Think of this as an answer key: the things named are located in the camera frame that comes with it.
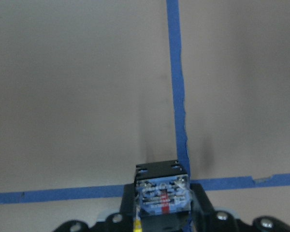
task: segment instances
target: bolt head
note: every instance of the bolt head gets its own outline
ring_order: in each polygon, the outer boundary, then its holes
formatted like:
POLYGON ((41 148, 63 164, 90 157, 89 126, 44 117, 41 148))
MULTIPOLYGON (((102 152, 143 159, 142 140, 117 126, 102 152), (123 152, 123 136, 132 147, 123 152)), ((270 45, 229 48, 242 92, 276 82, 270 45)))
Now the bolt head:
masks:
POLYGON ((226 212, 219 211, 219 212, 217 213, 217 218, 218 218, 219 220, 223 220, 223 221, 225 221, 225 220, 228 219, 228 214, 227 214, 226 212))
POLYGON ((70 227, 70 232, 78 232, 81 230, 81 228, 82 228, 82 225, 77 222, 70 227))
POLYGON ((260 223, 264 228, 273 228, 273 222, 270 219, 263 218, 260 223))
POLYGON ((113 219, 112 219, 113 223, 119 223, 122 221, 122 215, 121 214, 115 214, 113 216, 113 219))

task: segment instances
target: gray floor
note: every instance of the gray floor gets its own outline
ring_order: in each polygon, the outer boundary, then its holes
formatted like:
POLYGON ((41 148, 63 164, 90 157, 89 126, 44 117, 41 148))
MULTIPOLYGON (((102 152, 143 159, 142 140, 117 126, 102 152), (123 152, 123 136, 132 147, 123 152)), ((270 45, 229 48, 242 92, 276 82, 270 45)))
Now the gray floor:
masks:
MULTIPOLYGON (((290 0, 180 1, 192 178, 290 173, 290 0)), ((0 1, 0 192, 125 184, 176 158, 166 4, 0 1)), ((290 224, 290 187, 208 192, 290 224)), ((120 199, 0 205, 0 231, 120 199)))

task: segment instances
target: blue tape line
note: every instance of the blue tape line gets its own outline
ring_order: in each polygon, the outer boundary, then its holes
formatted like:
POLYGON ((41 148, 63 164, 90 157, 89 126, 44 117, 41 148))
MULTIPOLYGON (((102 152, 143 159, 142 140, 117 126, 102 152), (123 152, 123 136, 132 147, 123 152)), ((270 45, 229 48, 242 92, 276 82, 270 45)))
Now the blue tape line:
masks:
POLYGON ((265 188, 290 186, 290 174, 275 174, 269 178, 264 178, 262 181, 253 180, 251 176, 230 177, 192 180, 191 183, 199 183, 204 190, 227 190, 227 189, 250 189, 250 188, 265 188))
POLYGON ((0 204, 121 197, 123 185, 0 193, 0 204))
POLYGON ((190 176, 187 135, 185 130, 185 88, 181 64, 181 36, 178 0, 167 0, 166 5, 168 13, 177 157, 178 161, 184 166, 190 176))
MULTIPOLYGON (((206 191, 279 187, 290 186, 290 174, 276 174, 262 181, 253 180, 251 176, 241 176, 191 180, 191 183, 201 184, 206 191)), ((108 198, 121 197, 122 195, 123 185, 8 192, 0 193, 0 204, 108 198)))

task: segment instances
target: electronic component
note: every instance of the electronic component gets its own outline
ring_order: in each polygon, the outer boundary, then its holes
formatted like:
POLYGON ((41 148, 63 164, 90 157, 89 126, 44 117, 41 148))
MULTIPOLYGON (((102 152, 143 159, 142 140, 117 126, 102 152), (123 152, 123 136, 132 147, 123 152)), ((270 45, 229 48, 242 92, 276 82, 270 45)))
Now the electronic component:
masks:
POLYGON ((190 211, 189 177, 176 160, 137 165, 135 189, 141 217, 190 211))
POLYGON ((135 220, 145 231, 176 231, 187 222, 189 176, 177 160, 137 165, 134 186, 135 220))

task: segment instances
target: black plastic part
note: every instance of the black plastic part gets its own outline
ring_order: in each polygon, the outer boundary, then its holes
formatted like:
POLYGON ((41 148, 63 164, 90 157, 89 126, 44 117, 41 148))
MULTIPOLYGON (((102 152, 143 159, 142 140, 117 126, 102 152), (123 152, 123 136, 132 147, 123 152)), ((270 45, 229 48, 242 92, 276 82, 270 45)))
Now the black plastic part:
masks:
POLYGON ((135 188, 134 184, 128 184, 124 186, 124 194, 122 195, 120 213, 128 216, 134 216, 134 197, 135 188))
POLYGON ((247 225, 240 219, 237 219, 236 223, 240 232, 260 232, 256 227, 247 225))
POLYGON ((189 212, 148 216, 141 220, 143 232, 174 232, 183 228, 189 218, 189 212))
POLYGON ((193 192, 191 216, 194 226, 198 232, 208 231, 215 210, 200 184, 191 184, 190 189, 193 192))
POLYGON ((90 228, 90 232, 105 232, 105 222, 99 221, 93 227, 90 228))
POLYGON ((187 174, 187 172, 177 160, 138 164, 136 165, 134 183, 138 180, 155 179, 183 174, 187 174))
POLYGON ((226 220, 220 220, 215 212, 210 217, 210 223, 207 226, 209 232, 239 232, 239 228, 234 217, 228 212, 224 212, 227 215, 226 220))
POLYGON ((275 217, 270 217, 270 216, 263 216, 263 217, 258 217, 254 219, 253 225, 261 232, 290 232, 289 225, 282 222, 281 220, 278 220, 275 217), (262 219, 270 220, 273 223, 272 227, 271 228, 263 227, 261 224, 262 219))
POLYGON ((90 232, 89 227, 83 221, 71 220, 63 223, 54 232, 71 232, 71 227, 79 225, 80 229, 77 232, 90 232))
POLYGON ((127 215, 121 214, 121 222, 113 222, 113 217, 116 214, 111 214, 105 221, 106 232, 132 232, 133 231, 133 218, 127 215))

